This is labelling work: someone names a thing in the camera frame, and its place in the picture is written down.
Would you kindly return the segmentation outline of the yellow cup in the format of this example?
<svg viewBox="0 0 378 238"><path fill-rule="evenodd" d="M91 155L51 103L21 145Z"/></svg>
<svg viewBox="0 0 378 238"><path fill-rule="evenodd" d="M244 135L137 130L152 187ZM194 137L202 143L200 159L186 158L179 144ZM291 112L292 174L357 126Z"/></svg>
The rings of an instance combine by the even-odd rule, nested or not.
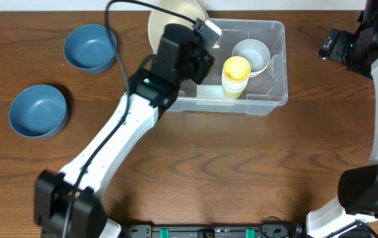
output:
<svg viewBox="0 0 378 238"><path fill-rule="evenodd" d="M239 90L230 90L226 87L223 87L223 94L226 99L238 99L243 91L244 88L241 88Z"/></svg>
<svg viewBox="0 0 378 238"><path fill-rule="evenodd" d="M233 56L223 65L223 74L231 81L244 81L249 78L250 72L250 63L241 56Z"/></svg>

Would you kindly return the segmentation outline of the light blue cup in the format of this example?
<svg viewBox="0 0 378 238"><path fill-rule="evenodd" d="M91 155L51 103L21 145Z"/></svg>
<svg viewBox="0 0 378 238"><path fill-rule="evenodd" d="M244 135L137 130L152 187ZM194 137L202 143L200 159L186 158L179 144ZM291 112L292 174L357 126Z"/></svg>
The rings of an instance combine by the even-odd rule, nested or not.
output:
<svg viewBox="0 0 378 238"><path fill-rule="evenodd" d="M226 79L222 79L223 87L228 91L243 91L247 86L248 81L228 81Z"/></svg>

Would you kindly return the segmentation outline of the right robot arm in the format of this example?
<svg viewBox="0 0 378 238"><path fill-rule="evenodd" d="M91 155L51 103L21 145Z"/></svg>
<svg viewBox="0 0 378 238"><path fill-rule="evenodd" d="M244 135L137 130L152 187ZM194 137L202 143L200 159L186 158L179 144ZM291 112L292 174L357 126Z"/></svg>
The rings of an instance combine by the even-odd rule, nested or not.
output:
<svg viewBox="0 0 378 238"><path fill-rule="evenodd" d="M373 81L375 130L369 164L344 171L338 194L307 214L306 237L376 237L378 221L378 0L367 0L354 33L331 29L318 56L332 59Z"/></svg>

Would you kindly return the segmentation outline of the blue bowl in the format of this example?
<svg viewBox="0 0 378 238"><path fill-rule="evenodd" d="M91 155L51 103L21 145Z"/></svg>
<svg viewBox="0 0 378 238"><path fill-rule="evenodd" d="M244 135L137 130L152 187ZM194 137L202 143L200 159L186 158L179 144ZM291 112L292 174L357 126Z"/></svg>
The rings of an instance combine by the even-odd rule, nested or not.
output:
<svg viewBox="0 0 378 238"><path fill-rule="evenodd" d="M73 30L63 45L63 54L73 67L90 74L109 70L116 61L116 38L106 27L86 24Z"/></svg>
<svg viewBox="0 0 378 238"><path fill-rule="evenodd" d="M49 138L64 129L69 107L63 93L51 85L33 85L20 92L9 109L12 129L26 138Z"/></svg>

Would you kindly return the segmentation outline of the small white bowl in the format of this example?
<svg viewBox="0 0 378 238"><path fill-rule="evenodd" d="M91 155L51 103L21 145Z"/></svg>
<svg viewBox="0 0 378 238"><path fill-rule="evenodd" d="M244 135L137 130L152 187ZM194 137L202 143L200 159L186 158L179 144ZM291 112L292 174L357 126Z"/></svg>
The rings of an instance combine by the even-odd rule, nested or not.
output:
<svg viewBox="0 0 378 238"><path fill-rule="evenodd" d="M251 72L250 75L249 75L249 77L253 78L253 77L258 76L259 74L260 74L260 71Z"/></svg>

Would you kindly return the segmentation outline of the small grey bowl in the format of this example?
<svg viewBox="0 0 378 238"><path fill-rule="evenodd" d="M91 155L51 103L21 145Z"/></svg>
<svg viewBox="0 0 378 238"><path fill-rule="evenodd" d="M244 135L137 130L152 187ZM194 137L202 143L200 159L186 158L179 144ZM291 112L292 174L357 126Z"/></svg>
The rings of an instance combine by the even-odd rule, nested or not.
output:
<svg viewBox="0 0 378 238"><path fill-rule="evenodd" d="M271 54L268 47L255 39L242 40L233 48L232 56L245 58L251 67L251 72L262 72L270 63Z"/></svg>

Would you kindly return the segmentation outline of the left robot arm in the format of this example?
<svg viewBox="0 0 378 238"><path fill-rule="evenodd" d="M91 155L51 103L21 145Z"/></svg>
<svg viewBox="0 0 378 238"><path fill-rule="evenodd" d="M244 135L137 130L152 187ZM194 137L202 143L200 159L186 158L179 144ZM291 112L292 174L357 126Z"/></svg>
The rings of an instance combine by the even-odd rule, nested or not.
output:
<svg viewBox="0 0 378 238"><path fill-rule="evenodd" d="M122 227L101 200L134 145L176 101L182 82L200 84L213 66L210 50L222 35L210 20L192 28L166 25L155 55L128 79L113 115L59 173L42 171L34 186L34 222L54 237L119 237Z"/></svg>

